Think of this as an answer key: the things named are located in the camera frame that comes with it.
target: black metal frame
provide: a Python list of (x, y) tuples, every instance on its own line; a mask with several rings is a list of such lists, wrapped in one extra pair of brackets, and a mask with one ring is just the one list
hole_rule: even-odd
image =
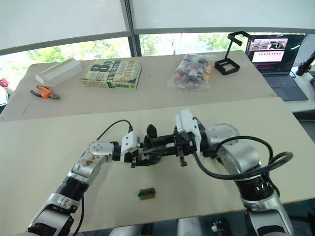
[[(227, 58), (228, 56), (228, 53), (230, 52), (230, 49), (231, 49), (231, 46), (232, 46), (232, 43), (236, 43), (237, 45), (241, 46), (242, 45), (242, 41), (238, 40), (235, 38), (236, 35), (243, 35), (247, 38), (249, 38), (250, 40), (252, 40), (254, 42), (255, 40), (255, 37), (246, 33), (245, 31), (238, 31), (238, 32), (234, 32), (234, 33), (229, 33), (227, 38), (231, 40), (230, 42), (230, 45), (228, 46), (228, 49), (226, 51), (226, 54), (225, 54), (225, 58), (223, 60), (218, 60), (216, 61), (216, 64), (215, 64), (215, 68), (222, 74), (222, 75), (228, 75), (228, 74), (231, 74), (231, 73), (234, 73), (234, 72), (237, 72), (239, 69), (240, 69), (240, 66), (235, 63), (233, 60), (231, 60), (230, 58)], [(225, 69), (225, 66), (226, 65), (231, 65), (233, 66), (233, 69), (230, 69), (230, 70), (226, 70)]]
[(129, 0), (125, 0), (125, 7), (127, 12), (128, 25), (131, 33), (131, 36), (128, 37), (130, 53), (132, 57), (141, 57), (140, 39), (139, 35), (134, 34), (133, 31), (132, 13)]

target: black phone stand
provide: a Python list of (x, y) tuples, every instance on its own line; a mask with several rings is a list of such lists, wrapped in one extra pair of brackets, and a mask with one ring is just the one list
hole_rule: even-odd
[[(255, 40), (255, 37), (244, 32), (244, 31), (238, 31), (238, 32), (234, 32), (234, 33), (229, 33), (227, 35), (227, 38), (231, 40), (230, 42), (230, 45), (228, 46), (228, 49), (226, 51), (226, 54), (225, 54), (225, 58), (223, 60), (218, 60), (216, 61), (216, 64), (215, 64), (215, 68), (221, 72), (222, 75), (228, 75), (228, 74), (231, 74), (231, 73), (234, 73), (234, 72), (237, 72), (239, 69), (240, 69), (240, 66), (235, 63), (234, 61), (232, 61), (230, 58), (227, 58), (227, 55), (228, 53), (230, 52), (230, 49), (231, 49), (231, 46), (232, 46), (232, 43), (237, 43), (239, 46), (242, 45), (242, 41), (238, 40), (235, 38), (236, 35), (239, 35), (239, 34), (242, 34), (243, 36), (249, 38), (251, 41), (254, 42)], [(225, 69), (225, 66), (226, 65), (231, 65), (233, 66), (232, 69), (230, 70), (226, 70)]]

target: laptop screen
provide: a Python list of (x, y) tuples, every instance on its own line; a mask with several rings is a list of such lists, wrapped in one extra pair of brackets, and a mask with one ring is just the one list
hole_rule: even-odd
[(254, 35), (245, 53), (261, 73), (289, 73), (299, 51), (303, 34)]

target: laptop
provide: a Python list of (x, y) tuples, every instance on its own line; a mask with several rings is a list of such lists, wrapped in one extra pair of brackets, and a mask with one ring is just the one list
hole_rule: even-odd
[(245, 53), (263, 75), (267, 83), (283, 101), (308, 100), (290, 76), (303, 34), (254, 35)]

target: white roller blind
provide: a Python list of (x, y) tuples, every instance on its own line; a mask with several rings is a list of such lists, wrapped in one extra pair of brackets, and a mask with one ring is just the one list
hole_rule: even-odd
[(315, 29), (315, 0), (131, 1), (136, 33), (199, 27)]
[(128, 31), (120, 0), (0, 0), (0, 49)]

